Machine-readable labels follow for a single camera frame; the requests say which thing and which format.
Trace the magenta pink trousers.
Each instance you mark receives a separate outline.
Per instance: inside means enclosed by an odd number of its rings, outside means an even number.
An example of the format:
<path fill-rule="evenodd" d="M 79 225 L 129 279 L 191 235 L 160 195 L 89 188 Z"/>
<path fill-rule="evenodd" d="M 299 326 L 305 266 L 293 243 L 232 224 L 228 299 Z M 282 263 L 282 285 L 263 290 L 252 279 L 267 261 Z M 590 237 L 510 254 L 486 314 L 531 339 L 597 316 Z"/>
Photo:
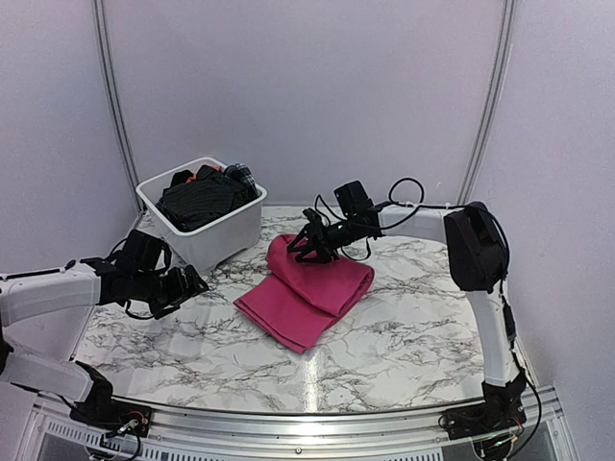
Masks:
<path fill-rule="evenodd" d="M 342 257 L 326 264 L 301 263 L 287 252 L 292 234 L 270 243 L 270 274 L 234 305 L 293 352 L 311 349 L 368 292 L 375 271 Z"/>

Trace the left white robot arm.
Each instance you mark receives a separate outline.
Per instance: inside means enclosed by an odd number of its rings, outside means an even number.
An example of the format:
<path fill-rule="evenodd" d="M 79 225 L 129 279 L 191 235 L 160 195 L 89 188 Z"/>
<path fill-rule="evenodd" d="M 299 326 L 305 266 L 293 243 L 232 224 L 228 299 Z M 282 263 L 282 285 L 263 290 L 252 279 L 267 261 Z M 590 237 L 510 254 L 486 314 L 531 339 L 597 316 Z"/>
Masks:
<path fill-rule="evenodd" d="M 61 268 L 1 278 L 1 326 L 76 307 L 146 303 L 146 320 L 169 315 L 209 290 L 194 267 L 143 271 L 124 269 L 102 258 L 83 259 Z M 1 380 L 49 392 L 83 404 L 101 427 L 120 421 L 121 406 L 112 386 L 95 369 L 61 361 L 1 339 Z"/>

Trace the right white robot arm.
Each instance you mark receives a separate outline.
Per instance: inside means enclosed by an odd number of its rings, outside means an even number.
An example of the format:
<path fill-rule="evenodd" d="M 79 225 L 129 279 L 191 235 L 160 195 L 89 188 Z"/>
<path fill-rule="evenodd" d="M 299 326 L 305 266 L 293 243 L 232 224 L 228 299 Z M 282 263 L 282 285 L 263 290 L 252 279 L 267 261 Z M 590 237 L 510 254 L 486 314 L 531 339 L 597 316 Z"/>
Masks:
<path fill-rule="evenodd" d="M 451 278 L 465 293 L 477 323 L 484 359 L 484 402 L 476 421 L 495 430 L 521 403 L 527 386 L 515 353 L 516 325 L 506 298 L 510 250 L 499 222 L 481 202 L 464 206 L 412 205 L 365 201 L 344 206 L 333 224 L 324 224 L 313 208 L 307 224 L 287 245 L 299 262 L 329 263 L 338 250 L 364 238 L 387 235 L 431 240 L 446 245 Z"/>

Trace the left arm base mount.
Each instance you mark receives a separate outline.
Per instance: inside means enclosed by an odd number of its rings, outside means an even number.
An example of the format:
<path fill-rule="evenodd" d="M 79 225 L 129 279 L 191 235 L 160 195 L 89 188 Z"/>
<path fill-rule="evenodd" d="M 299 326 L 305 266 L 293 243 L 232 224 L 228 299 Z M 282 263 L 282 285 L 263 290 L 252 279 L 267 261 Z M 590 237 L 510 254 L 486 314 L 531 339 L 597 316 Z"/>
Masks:
<path fill-rule="evenodd" d="M 146 437 L 149 432 L 153 416 L 150 406 L 107 397 L 74 403 L 62 401 L 69 407 L 73 421 L 105 429 L 108 437 Z"/>

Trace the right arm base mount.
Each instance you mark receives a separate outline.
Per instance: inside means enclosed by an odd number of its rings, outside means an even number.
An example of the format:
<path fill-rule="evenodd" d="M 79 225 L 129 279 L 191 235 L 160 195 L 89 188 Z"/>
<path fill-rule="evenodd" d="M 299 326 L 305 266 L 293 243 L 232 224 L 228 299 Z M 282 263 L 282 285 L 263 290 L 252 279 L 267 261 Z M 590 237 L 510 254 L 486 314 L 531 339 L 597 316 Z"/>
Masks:
<path fill-rule="evenodd" d="M 481 402 L 444 410 L 438 425 L 447 432 L 450 440 L 457 440 L 520 428 L 526 421 L 521 403 L 513 403 L 508 409 L 502 410 L 497 403 Z"/>

